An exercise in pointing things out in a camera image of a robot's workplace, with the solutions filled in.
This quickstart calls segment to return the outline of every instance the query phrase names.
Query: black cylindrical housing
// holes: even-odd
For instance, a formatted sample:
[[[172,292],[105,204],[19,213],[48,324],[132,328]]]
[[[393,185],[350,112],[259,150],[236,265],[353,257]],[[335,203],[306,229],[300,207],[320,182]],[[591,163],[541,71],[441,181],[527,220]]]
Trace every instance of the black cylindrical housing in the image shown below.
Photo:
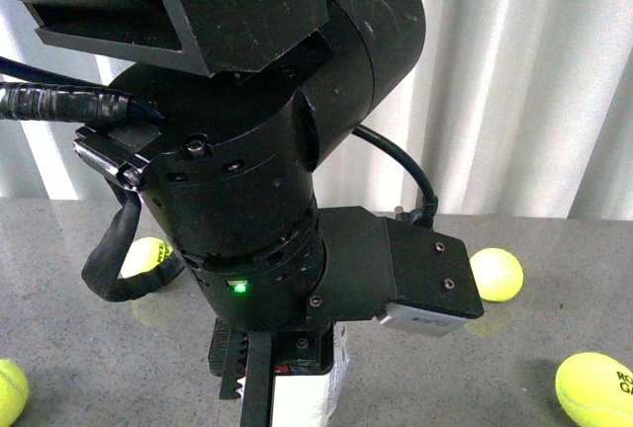
[[[420,0],[327,9],[326,25],[258,73],[137,65],[112,85],[169,119],[147,141],[109,138],[147,161],[137,168],[147,207],[218,316],[246,331],[305,318],[326,259],[312,172],[421,52]]]

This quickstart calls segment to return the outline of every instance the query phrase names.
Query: tennis ball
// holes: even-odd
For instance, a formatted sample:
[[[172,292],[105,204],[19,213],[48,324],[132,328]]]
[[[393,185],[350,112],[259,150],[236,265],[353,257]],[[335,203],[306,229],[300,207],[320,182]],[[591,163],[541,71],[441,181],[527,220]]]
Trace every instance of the tennis ball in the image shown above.
[[[484,300],[510,300],[523,286],[521,265],[503,249],[482,249],[471,257],[471,267],[479,295]]]
[[[127,279],[143,272],[149,272],[172,252],[172,247],[162,239],[156,237],[139,239],[130,246],[121,268],[121,277]]]
[[[9,427],[24,410],[29,383],[18,365],[0,360],[0,427]]]
[[[565,360],[556,395],[581,427],[633,427],[633,374],[608,356],[580,353]]]

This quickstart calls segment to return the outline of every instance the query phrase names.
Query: white curtain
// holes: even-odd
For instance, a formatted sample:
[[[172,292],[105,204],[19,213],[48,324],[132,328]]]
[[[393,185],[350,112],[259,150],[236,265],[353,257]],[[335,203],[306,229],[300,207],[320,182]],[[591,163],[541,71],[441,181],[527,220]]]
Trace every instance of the white curtain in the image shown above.
[[[633,218],[633,0],[423,0],[411,75],[366,124],[404,147],[449,214]],[[0,1],[0,54],[110,82],[129,64],[49,48]],[[0,123],[0,196],[110,199],[72,125]],[[323,207],[415,207],[412,179],[350,136],[316,171]]]

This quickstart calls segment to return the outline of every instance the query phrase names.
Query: hex bolt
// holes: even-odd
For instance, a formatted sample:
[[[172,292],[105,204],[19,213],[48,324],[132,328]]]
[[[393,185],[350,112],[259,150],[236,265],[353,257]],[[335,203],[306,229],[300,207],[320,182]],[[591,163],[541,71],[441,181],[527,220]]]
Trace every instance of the hex bolt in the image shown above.
[[[310,306],[317,308],[323,303],[323,299],[319,296],[310,297]]]
[[[140,174],[135,168],[129,168],[128,170],[123,172],[123,178],[132,188],[138,188],[140,186]]]

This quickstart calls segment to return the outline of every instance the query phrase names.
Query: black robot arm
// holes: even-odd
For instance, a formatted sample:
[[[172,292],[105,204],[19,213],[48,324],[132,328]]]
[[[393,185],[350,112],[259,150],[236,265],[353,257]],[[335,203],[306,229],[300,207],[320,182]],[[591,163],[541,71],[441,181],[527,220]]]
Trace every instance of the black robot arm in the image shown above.
[[[420,56],[420,0],[23,1],[45,43],[137,63],[108,89],[31,86],[5,100],[12,119],[29,116],[16,103],[57,92],[93,106],[79,117],[108,111],[106,98],[132,103],[114,120],[79,120],[75,150],[122,203],[104,238],[120,251],[100,245],[84,280],[102,298],[133,299],[186,266],[218,316],[221,398],[237,398],[246,374],[242,426],[270,425],[276,376],[331,369],[336,322],[376,317],[441,336],[483,314],[463,242],[431,230],[437,198],[423,172],[360,127]],[[312,174],[353,132],[406,167],[422,209],[394,220],[317,206]],[[138,197],[175,251],[153,279],[124,283]]]

